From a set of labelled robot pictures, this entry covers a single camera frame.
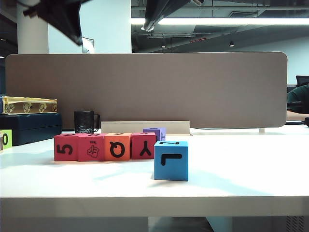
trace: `coffee mug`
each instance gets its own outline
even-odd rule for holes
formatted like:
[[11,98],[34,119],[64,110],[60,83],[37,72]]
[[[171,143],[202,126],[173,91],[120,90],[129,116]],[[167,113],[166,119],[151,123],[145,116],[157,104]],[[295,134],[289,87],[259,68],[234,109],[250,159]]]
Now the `coffee mug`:
[[[94,130],[95,116],[97,116],[97,128]],[[93,134],[99,129],[100,115],[95,115],[93,111],[74,111],[75,133]]]

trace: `foam cube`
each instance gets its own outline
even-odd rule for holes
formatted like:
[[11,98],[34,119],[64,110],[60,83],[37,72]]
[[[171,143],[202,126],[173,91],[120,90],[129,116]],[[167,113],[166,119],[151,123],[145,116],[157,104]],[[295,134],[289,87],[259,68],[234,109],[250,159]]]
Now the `foam cube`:
[[3,151],[3,144],[2,144],[2,133],[0,132],[0,152]]
[[188,181],[188,143],[157,141],[154,146],[154,179]]
[[0,132],[2,134],[1,143],[3,149],[12,147],[12,130],[0,130]]
[[133,133],[131,158],[133,160],[153,159],[155,157],[155,143],[154,132]]
[[60,134],[54,136],[54,160],[77,161],[78,134]]
[[156,135],[156,140],[164,141],[166,137],[166,128],[165,127],[149,127],[144,128],[143,132],[154,132]]
[[77,160],[103,161],[104,135],[105,134],[79,134]]
[[105,160],[130,160],[132,133],[108,133],[104,137]]

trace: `pink block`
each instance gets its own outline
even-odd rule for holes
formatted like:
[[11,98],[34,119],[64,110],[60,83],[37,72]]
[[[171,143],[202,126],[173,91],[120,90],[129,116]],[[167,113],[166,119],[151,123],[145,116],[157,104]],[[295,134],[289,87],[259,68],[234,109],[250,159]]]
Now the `pink block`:
[[78,161],[104,160],[105,134],[79,134]]
[[156,137],[154,132],[132,134],[132,159],[153,159]]
[[54,136],[54,160],[77,161],[78,134],[60,134]]

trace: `desk divider panel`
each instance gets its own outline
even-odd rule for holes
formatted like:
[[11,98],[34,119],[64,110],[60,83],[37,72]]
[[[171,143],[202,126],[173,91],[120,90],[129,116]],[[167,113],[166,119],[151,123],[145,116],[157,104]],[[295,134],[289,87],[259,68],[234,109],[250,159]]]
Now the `desk divider panel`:
[[102,121],[183,121],[191,127],[280,127],[287,57],[281,52],[10,55],[8,96],[58,99]]

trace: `pipe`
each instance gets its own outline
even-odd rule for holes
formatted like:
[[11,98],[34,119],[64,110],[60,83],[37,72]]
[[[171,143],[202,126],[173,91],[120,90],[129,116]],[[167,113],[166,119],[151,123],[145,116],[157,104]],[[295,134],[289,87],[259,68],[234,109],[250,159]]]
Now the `pipe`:
[[[189,10],[233,10],[233,11],[250,11],[250,10],[309,10],[309,6],[187,6],[182,9]],[[131,10],[145,11],[146,7],[131,6]]]

